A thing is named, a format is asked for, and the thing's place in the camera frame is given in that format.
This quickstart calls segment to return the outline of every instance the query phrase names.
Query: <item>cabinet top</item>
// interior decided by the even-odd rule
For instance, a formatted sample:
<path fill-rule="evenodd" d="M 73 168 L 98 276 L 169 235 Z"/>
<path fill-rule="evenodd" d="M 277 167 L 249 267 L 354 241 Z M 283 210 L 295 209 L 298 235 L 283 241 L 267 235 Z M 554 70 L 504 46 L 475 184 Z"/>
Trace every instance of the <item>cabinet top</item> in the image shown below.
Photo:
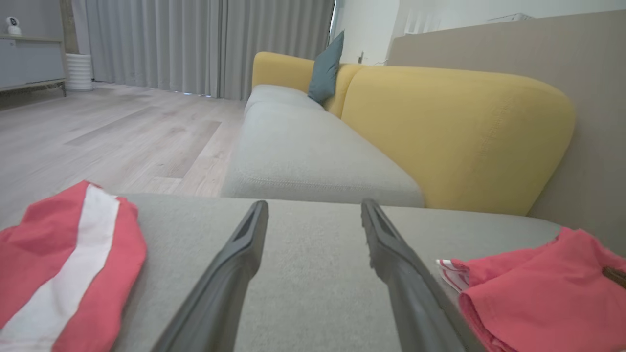
<path fill-rule="evenodd" d="M 8 34 L 0 34 L 0 39 L 15 39 L 15 40 L 30 40 L 30 41 L 55 41 L 62 42 L 62 39 L 58 38 L 41 38 L 41 37 L 29 37 L 29 36 L 11 36 Z"/>

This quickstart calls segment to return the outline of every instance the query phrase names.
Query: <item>garment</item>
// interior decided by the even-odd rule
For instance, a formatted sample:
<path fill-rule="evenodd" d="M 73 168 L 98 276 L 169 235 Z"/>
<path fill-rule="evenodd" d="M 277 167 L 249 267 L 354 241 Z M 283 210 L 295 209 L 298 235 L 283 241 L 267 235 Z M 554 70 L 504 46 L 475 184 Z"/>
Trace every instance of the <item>garment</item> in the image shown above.
<path fill-rule="evenodd" d="M 137 208 L 80 182 L 0 232 L 0 351 L 108 351 L 146 256 Z"/>
<path fill-rule="evenodd" d="M 453 287 L 466 280 L 459 306 L 488 351 L 626 349 L 626 289 L 602 273 L 626 270 L 626 259 L 583 230 L 563 227 L 537 249 L 438 265 Z"/>

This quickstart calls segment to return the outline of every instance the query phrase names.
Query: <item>pillow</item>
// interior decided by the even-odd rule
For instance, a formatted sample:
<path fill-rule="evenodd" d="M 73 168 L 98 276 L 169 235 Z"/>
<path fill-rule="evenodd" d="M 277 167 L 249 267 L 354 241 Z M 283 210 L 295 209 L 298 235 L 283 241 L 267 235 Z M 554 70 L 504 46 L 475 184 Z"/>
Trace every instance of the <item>pillow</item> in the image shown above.
<path fill-rule="evenodd" d="M 344 32 L 341 31 L 332 43 L 317 55 L 313 64 L 313 75 L 309 84 L 309 98 L 323 104 L 328 98 L 335 95 L 339 58 L 344 49 Z"/>

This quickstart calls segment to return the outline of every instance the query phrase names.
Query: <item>gray curtain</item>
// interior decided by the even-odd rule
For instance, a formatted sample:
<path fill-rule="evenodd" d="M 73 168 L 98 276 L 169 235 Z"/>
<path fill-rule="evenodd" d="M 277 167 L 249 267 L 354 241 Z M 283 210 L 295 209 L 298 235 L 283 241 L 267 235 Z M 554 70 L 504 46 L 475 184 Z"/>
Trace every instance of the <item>gray curtain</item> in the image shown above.
<path fill-rule="evenodd" d="M 334 0 L 87 0 L 96 81 L 244 100 L 259 51 L 314 59 Z"/>

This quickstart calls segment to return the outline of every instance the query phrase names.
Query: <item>wooden floor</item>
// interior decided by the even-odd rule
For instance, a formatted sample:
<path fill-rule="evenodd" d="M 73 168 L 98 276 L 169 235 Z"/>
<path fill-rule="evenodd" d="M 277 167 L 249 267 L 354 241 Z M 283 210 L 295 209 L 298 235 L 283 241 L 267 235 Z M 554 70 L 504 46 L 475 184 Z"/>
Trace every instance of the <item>wooden floor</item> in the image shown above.
<path fill-rule="evenodd" d="M 113 194 L 218 195 L 245 105 L 109 84 L 32 96 L 0 101 L 2 228 L 85 179 Z"/>

